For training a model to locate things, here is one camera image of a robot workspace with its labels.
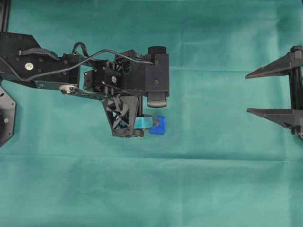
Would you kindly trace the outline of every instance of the blue cube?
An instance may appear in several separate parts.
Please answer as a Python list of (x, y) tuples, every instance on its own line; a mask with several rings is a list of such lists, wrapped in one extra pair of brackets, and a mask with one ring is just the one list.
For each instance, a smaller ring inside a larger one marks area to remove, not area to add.
[(155, 125), (153, 128), (150, 129), (150, 134), (164, 135), (166, 127), (166, 118), (158, 116), (156, 118), (159, 120), (159, 124)]

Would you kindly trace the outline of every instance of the green tablecloth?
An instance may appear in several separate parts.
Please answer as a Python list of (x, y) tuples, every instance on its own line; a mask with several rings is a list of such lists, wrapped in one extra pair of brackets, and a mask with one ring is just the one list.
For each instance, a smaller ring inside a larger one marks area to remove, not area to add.
[(12, 0), (9, 31), (59, 56), (167, 46), (170, 97), (145, 108), (166, 135), (122, 140), (98, 101), (4, 81), (1, 227), (302, 226), (303, 142), (246, 113), (289, 108), (288, 77), (244, 79), (303, 44), (300, 0)]

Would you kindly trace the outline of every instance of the wire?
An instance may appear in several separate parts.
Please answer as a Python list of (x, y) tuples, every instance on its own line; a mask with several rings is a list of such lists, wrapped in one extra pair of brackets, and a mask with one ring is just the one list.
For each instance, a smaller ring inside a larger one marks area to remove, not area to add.
[(88, 57), (89, 54), (88, 54), (88, 52), (87, 52), (86, 45), (85, 45), (83, 42), (77, 42), (77, 43), (74, 45), (74, 48), (72, 49), (72, 52), (71, 52), (71, 53), (76, 53), (76, 49), (78, 48), (78, 46), (81, 46), (83, 55), (84, 55), (85, 57)]
[(113, 54), (118, 55), (118, 56), (120, 56), (120, 57), (126, 58), (126, 59), (128, 59), (128, 60), (130, 60), (130, 61), (134, 61), (134, 62), (136, 62), (136, 63), (152, 64), (152, 65), (154, 64), (154, 63), (151, 62), (151, 61), (137, 61), (137, 60), (135, 60), (135, 59), (132, 59), (132, 58), (130, 58), (130, 57), (128, 57), (128, 56), (125, 56), (125, 55), (123, 55), (123, 54), (121, 54), (121, 53), (118, 53), (118, 52), (116, 52), (116, 51), (104, 49), (104, 50), (98, 51), (97, 53), (94, 53), (93, 55), (89, 56), (89, 57), (86, 58), (85, 60), (80, 61), (78, 64), (75, 64), (75, 65), (73, 65), (73, 66), (71, 66), (71, 67), (69, 67), (69, 68), (65, 68), (65, 69), (62, 69), (62, 70), (55, 70), (55, 71), (45, 72), (45, 73), (39, 73), (39, 74), (33, 75), (33, 76), (31, 76), (31, 77), (29, 77), (29, 78), (23, 80), (23, 81), (31, 81), (31, 80), (34, 80), (34, 79), (36, 79), (36, 78), (38, 78), (38, 77), (42, 77), (42, 76), (46, 76), (46, 75), (51, 75), (51, 74), (56, 74), (56, 73), (61, 73), (61, 72), (64, 72), (64, 71), (70, 71), (70, 70), (72, 70), (72, 69), (74, 69), (74, 68), (76, 68), (76, 67), (82, 65), (83, 63), (89, 61), (90, 59), (93, 59), (94, 57), (96, 57), (96, 56), (98, 56), (98, 55), (100, 55), (100, 54), (102, 54), (102, 53), (105, 53), (105, 52), (113, 53)]
[(0, 56), (0, 60), (3, 61), (4, 64), (6, 64), (6, 66), (12, 71), (12, 73), (14, 73), (14, 75), (15, 75), (19, 80), (25, 81), (23, 78), (21, 78), (21, 77), (19, 76), (19, 74), (14, 70), (14, 68), (8, 63), (7, 60), (5, 60), (4, 58), (2, 58), (1, 56)]

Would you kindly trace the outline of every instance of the metal plate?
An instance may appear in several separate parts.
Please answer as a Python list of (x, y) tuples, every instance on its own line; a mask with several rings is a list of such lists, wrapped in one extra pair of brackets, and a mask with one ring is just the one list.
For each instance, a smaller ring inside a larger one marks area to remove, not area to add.
[(0, 87), (0, 147), (14, 134), (15, 101)]

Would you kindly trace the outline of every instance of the gripper jaw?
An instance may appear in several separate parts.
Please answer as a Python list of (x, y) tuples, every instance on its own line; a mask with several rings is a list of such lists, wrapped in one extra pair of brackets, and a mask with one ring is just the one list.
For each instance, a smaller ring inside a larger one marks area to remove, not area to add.
[(249, 73), (245, 79), (285, 76), (289, 71), (303, 66), (303, 46), (294, 46), (291, 51), (269, 65)]
[(303, 136), (303, 46), (294, 46), (291, 51), (273, 63), (260, 68), (245, 78), (289, 75), (291, 109), (254, 109), (247, 112), (266, 118), (291, 130), (293, 135)]

